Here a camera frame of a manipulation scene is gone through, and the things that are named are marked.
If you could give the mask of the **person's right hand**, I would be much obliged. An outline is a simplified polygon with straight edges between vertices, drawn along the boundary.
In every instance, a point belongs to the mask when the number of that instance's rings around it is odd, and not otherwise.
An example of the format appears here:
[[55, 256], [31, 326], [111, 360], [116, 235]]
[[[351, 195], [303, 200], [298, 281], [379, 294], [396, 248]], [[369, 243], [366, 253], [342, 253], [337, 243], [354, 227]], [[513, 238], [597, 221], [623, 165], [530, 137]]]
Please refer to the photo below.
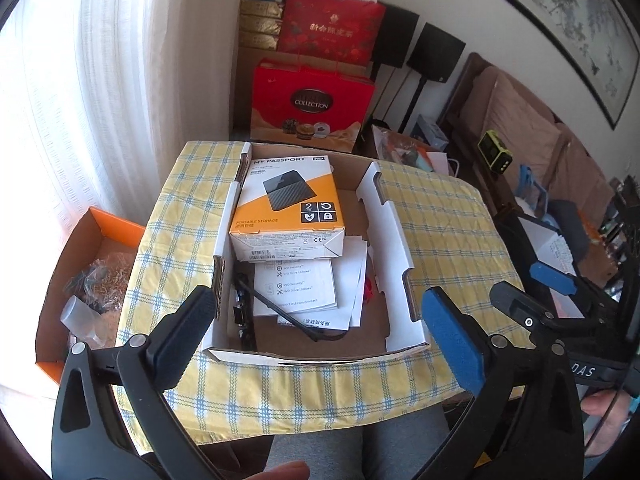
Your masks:
[[600, 418], [596, 435], [586, 437], [586, 456], [608, 452], [617, 440], [629, 414], [632, 397], [625, 391], [601, 390], [585, 396], [580, 402], [582, 411]]

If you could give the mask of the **person's left hand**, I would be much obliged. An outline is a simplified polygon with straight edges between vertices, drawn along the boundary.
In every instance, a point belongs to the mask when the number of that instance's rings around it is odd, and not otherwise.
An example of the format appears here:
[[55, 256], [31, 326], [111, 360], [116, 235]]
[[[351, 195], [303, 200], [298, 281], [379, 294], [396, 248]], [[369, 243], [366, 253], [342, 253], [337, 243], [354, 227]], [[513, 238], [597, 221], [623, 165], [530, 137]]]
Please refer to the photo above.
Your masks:
[[294, 460], [277, 467], [253, 474], [247, 480], [308, 480], [310, 470], [303, 460]]

